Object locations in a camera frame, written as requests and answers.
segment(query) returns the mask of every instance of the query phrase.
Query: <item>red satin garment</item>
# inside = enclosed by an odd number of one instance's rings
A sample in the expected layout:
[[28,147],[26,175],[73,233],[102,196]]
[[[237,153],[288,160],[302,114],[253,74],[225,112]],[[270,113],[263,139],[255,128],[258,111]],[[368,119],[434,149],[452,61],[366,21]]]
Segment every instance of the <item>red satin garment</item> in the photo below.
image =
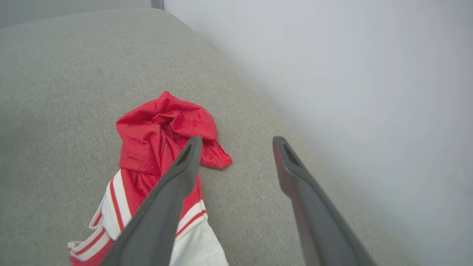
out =
[[[202,106],[182,101],[165,91],[120,118],[116,127],[123,146],[120,157],[123,186],[131,215],[172,165],[189,138],[203,139],[201,165],[224,168],[232,158],[217,142],[215,121]],[[185,199],[181,218],[203,199],[197,176],[194,190]]]

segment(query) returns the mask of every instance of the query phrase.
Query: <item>white wall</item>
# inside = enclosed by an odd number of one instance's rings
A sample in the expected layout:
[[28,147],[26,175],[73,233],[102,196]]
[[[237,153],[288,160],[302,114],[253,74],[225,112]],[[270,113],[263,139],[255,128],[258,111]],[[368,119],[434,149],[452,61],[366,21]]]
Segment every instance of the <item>white wall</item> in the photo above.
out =
[[150,7],[151,0],[1,0],[0,27],[90,11]]
[[423,265],[473,261],[473,1],[165,0]]

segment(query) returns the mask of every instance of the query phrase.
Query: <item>white fabric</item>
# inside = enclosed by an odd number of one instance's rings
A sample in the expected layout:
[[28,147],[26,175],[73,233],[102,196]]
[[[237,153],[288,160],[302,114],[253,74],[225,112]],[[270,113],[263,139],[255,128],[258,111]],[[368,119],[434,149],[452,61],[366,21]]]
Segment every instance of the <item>white fabric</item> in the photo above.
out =
[[170,266],[227,266],[225,253],[207,220],[176,240]]
[[115,176],[112,178],[115,198],[117,200],[118,209],[120,211],[120,217],[122,219],[123,227],[131,221],[131,213],[130,208],[128,206],[128,201],[126,198],[125,188],[123,187],[123,180],[122,180],[122,170],[118,170]]

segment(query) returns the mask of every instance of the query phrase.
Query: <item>gray sofa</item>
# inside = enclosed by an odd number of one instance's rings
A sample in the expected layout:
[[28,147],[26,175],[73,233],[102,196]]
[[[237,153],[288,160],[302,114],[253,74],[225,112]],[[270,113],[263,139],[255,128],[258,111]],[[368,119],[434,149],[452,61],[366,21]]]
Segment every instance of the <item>gray sofa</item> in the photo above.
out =
[[0,29],[2,265],[68,265],[118,169],[116,120],[169,90],[205,107],[233,157],[200,167],[231,265],[303,265],[272,137],[285,136],[380,265],[412,262],[316,153],[188,26],[158,9],[99,11]]

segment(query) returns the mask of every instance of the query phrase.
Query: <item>red fabric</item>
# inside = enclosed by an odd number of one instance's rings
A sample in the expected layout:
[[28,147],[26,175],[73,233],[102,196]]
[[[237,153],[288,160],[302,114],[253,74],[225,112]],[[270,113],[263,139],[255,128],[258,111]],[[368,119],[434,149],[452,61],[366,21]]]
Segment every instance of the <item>red fabric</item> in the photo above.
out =
[[[110,192],[112,200],[109,211],[116,215],[120,232],[129,221],[130,215],[133,216],[136,213],[146,196],[167,172],[189,138],[198,135],[203,139],[202,165],[224,168],[232,163],[231,157],[217,142],[219,133],[212,115],[202,106],[179,100],[167,91],[158,99],[124,115],[117,121],[116,127],[123,141],[119,163],[121,171],[118,176],[118,178],[121,177],[123,188],[121,186],[114,187],[115,176],[106,190]],[[181,219],[191,207],[201,206],[200,200],[203,199],[203,196],[200,186],[201,180],[197,176],[193,191],[184,200]],[[122,207],[124,207],[122,209],[117,201],[116,189],[121,191],[120,199]],[[126,213],[128,209],[130,214],[125,215],[124,217],[127,218],[123,220],[122,214]],[[189,212],[183,220],[186,224],[176,236],[205,213],[205,209],[200,209],[198,212],[195,212],[194,209]],[[93,218],[91,224],[101,228],[99,220],[102,217],[103,214],[100,212],[95,221]],[[73,265],[95,266],[106,255],[113,240],[109,239],[106,243],[102,241],[100,244],[101,237],[106,232],[105,228],[99,230],[103,231],[83,249],[76,252],[70,249],[70,260]],[[88,258],[79,259],[78,256],[90,250],[94,252],[88,255]]]
[[[132,215],[189,138],[198,135],[203,139],[202,165],[224,168],[232,163],[217,142],[219,132],[212,115],[202,106],[179,100],[168,91],[124,115],[116,127],[123,141],[120,167]],[[194,190],[184,201],[181,217],[203,199],[200,186],[197,176]]]

